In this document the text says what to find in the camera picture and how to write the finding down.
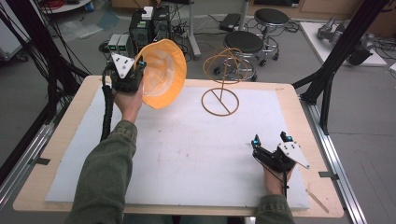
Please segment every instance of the stool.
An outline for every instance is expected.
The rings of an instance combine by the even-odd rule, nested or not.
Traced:
[[[257,80],[256,70],[253,64],[248,60],[248,58],[258,58],[258,54],[262,51],[263,42],[262,39],[253,33],[246,31],[234,31],[227,34],[224,37],[224,47],[227,49],[239,49],[240,51],[233,50],[233,55],[237,58],[237,64],[233,66],[232,69],[227,70],[224,76],[231,80],[242,79],[246,80],[251,78],[252,81]],[[221,69],[222,66],[230,66],[229,61],[233,58],[228,58],[220,63],[220,66],[215,68],[214,72],[216,75],[225,71]],[[241,68],[241,63],[245,62],[249,68]],[[249,76],[241,78],[240,72],[249,72]]]
[[[269,33],[272,29],[277,29],[279,27],[283,27],[286,23],[289,22],[289,17],[276,9],[272,8],[262,8],[257,10],[254,13],[254,20],[264,26],[264,30],[262,30],[262,41],[264,43],[264,48],[262,49],[265,52],[264,58],[260,61],[260,66],[265,66],[266,64],[266,56],[268,52],[273,52],[276,50],[276,54],[274,55],[274,60],[277,60],[279,57],[279,45],[277,42],[269,36]],[[274,41],[275,45],[270,45],[270,40]]]

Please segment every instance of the table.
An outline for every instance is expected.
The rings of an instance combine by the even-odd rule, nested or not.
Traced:
[[[71,203],[49,203],[45,202],[45,197],[55,177],[64,151],[67,149],[79,122],[100,85],[101,77],[99,76],[85,78],[75,99],[41,155],[41,158],[49,159],[50,163],[48,165],[37,164],[35,166],[14,202],[14,209],[31,212],[70,211]],[[218,87],[219,84],[210,80],[187,79],[185,86],[212,88]],[[289,133],[294,139],[298,139],[311,166],[310,170],[301,169],[311,208],[292,211],[293,215],[296,217],[341,217],[344,214],[344,210],[332,181],[330,178],[321,178],[318,174],[318,172],[327,171],[327,169],[294,88],[289,84],[253,82],[241,82],[227,86],[227,88],[276,91]],[[255,215],[254,209],[251,208],[132,204],[126,204],[124,212],[174,215]]]
[[[329,57],[333,48],[333,45],[329,42],[329,40],[320,40],[317,35],[318,29],[325,23],[300,22],[300,24],[315,53],[324,63],[327,57]],[[373,53],[373,55],[368,57],[363,63],[360,64],[360,66],[380,67],[387,65],[387,63],[375,52],[374,49],[371,49],[370,52]],[[343,65],[351,66],[347,61],[344,61]]]

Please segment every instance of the white paper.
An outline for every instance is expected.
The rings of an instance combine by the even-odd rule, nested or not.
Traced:
[[[185,87],[164,109],[143,105],[127,203],[256,207],[265,194],[262,166],[250,141],[275,150],[288,132],[274,91],[233,90],[239,108],[231,116],[207,113],[208,88]],[[99,143],[105,104],[99,88],[66,150],[46,201],[73,202],[82,164]],[[114,106],[114,128],[120,111]],[[289,182],[291,208],[309,208],[298,167]]]

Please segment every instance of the wooden edge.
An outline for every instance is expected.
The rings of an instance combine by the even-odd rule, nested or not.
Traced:
[[[45,202],[47,192],[56,175],[59,163],[70,144],[85,111],[87,111],[97,88],[101,85],[101,77],[86,77],[72,104],[67,109],[59,127],[51,137],[41,157],[50,159],[47,166],[36,165],[26,180],[13,206],[18,211],[70,211],[71,203]],[[186,79],[185,86],[219,87],[219,83],[210,80]],[[301,146],[310,163],[310,170],[300,169],[307,188],[311,208],[293,210],[296,217],[341,217],[344,210],[335,192],[330,178],[320,178],[319,171],[327,171],[321,158],[315,137],[309,127],[308,120],[300,105],[297,93],[290,84],[240,82],[225,85],[226,89],[275,90],[281,105],[288,134]],[[170,206],[170,205],[135,205],[126,204],[126,213],[142,214],[179,214],[179,215],[222,215],[222,216],[254,216],[255,208],[248,207],[201,207],[201,206]]]

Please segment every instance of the black pole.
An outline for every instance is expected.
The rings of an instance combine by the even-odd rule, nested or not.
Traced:
[[[35,119],[35,122],[30,126],[29,130],[23,136],[21,141],[17,144],[17,146],[12,150],[11,154],[7,157],[6,161],[0,167],[0,186],[3,185],[4,181],[7,179],[9,173],[14,168],[15,164],[17,164],[18,160],[23,155],[26,148],[32,142],[32,139],[35,137],[37,132],[40,130],[41,126],[46,120],[47,113],[49,111],[49,104],[47,104],[38,117]]]
[[[302,80],[292,84],[293,87],[297,89],[309,82],[312,82],[308,87],[308,90],[301,95],[301,99],[303,101],[307,101],[311,105],[314,105],[320,94],[325,91],[320,111],[320,126],[326,134],[329,134],[327,123],[332,92],[332,80],[337,70],[348,58],[355,46],[359,44],[361,37],[388,1],[389,0],[363,1],[352,21],[349,23],[348,27],[332,49],[332,52],[330,52],[329,57],[319,70],[311,76],[303,78]]]
[[[75,74],[80,77],[86,77],[89,74],[77,69],[71,63],[66,63],[66,60],[53,42],[48,29],[29,0],[6,1],[26,33],[32,39],[37,50],[43,55],[49,66],[53,67],[53,72],[49,73],[49,79],[53,77],[61,83],[66,94],[74,95],[79,88],[79,84],[72,72],[76,71]]]

